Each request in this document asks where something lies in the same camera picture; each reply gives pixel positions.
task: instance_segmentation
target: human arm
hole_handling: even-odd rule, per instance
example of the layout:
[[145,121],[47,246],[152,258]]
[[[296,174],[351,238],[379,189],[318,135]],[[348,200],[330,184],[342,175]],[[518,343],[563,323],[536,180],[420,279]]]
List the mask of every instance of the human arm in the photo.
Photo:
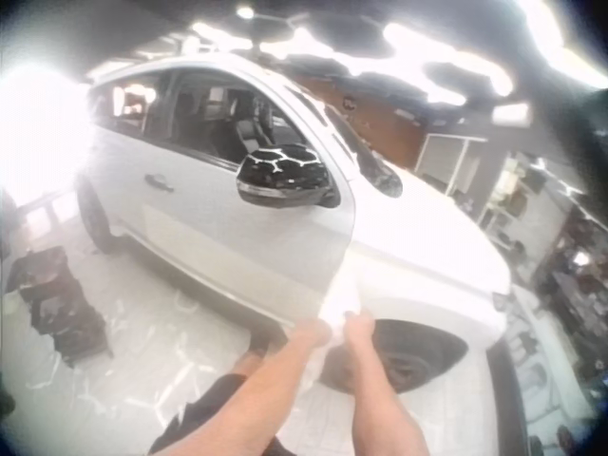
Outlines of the human arm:
[[206,425],[159,456],[259,456],[289,415],[311,353],[327,343],[329,327],[313,320],[296,328]]
[[375,322],[347,314],[344,329],[354,383],[352,438],[357,456],[428,456],[422,430],[403,407],[373,343]]

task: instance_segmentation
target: human hand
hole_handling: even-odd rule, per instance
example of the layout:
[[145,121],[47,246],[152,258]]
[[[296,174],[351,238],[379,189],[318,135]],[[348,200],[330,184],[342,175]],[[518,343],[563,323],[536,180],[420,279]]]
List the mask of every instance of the human hand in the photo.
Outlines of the human hand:
[[361,309],[357,315],[353,312],[346,312],[346,323],[344,325],[344,340],[349,348],[354,348],[361,343],[371,343],[373,330],[376,327],[376,320],[367,309]]
[[304,320],[295,326],[292,340],[304,341],[314,349],[323,347],[332,338],[332,328],[320,318]]

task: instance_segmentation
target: forearm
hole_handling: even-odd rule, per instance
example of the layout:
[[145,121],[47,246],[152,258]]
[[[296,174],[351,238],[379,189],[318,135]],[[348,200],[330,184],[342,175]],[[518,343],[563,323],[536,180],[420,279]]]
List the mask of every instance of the forearm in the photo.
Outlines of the forearm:
[[205,426],[162,456],[259,456],[289,415],[313,346],[294,339],[235,393]]
[[371,341],[357,344],[351,354],[357,456],[428,456],[424,435],[399,402]]

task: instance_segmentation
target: car window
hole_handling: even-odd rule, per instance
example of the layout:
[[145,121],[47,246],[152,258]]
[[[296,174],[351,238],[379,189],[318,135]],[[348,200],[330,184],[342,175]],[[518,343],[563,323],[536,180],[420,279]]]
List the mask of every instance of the car window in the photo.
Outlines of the car window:
[[174,93],[169,141],[195,157],[240,164],[260,147],[306,143],[267,97],[231,75],[185,73]]
[[340,112],[329,104],[322,104],[317,108],[311,101],[312,95],[291,90],[296,98],[308,107],[315,117],[325,126],[333,127],[333,135],[337,142],[352,160],[355,156],[361,174],[379,191],[385,195],[398,198],[403,192],[403,183],[382,159],[382,156],[371,150],[364,141],[359,138],[351,125],[342,118]]
[[88,95],[92,121],[122,133],[141,135],[152,106],[159,101],[161,79],[160,74],[147,74],[92,89]]

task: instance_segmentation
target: brown wall panel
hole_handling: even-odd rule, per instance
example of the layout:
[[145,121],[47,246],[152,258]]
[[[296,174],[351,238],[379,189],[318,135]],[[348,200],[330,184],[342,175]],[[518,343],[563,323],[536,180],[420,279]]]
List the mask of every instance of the brown wall panel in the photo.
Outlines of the brown wall panel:
[[[393,105],[371,95],[345,92],[331,82],[303,77],[295,79],[346,115],[359,136],[391,162],[406,168],[416,165],[425,132],[412,121],[395,114]],[[345,97],[354,99],[354,110],[344,107]]]

